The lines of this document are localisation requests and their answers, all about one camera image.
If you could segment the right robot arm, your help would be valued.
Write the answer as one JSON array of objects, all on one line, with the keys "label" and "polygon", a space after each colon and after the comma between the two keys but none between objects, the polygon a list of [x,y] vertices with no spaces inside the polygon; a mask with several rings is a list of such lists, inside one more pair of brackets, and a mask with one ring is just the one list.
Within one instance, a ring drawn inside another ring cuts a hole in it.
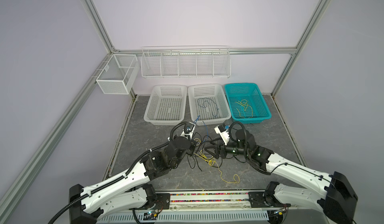
[{"label": "right robot arm", "polygon": [[257,172],[279,175],[299,185],[293,188],[270,182],[263,193],[262,205],[283,209],[304,207],[324,213],[336,224],[355,223],[358,196],[347,177],[339,172],[328,174],[301,166],[257,145],[253,136],[243,134],[235,140],[217,138],[204,149],[216,159],[242,156]]}]

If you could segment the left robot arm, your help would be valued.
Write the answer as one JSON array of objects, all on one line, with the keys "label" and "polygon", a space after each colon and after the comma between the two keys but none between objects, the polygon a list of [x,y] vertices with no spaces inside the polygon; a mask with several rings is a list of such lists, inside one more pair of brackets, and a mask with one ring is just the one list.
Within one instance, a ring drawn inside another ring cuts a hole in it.
[{"label": "left robot arm", "polygon": [[186,155],[193,154],[195,128],[192,122],[181,122],[171,129],[164,144],[146,150],[127,170],[95,185],[72,186],[69,203],[49,222],[53,224],[68,211],[71,224],[95,224],[115,212],[153,207],[158,197],[149,182],[167,175]]}]

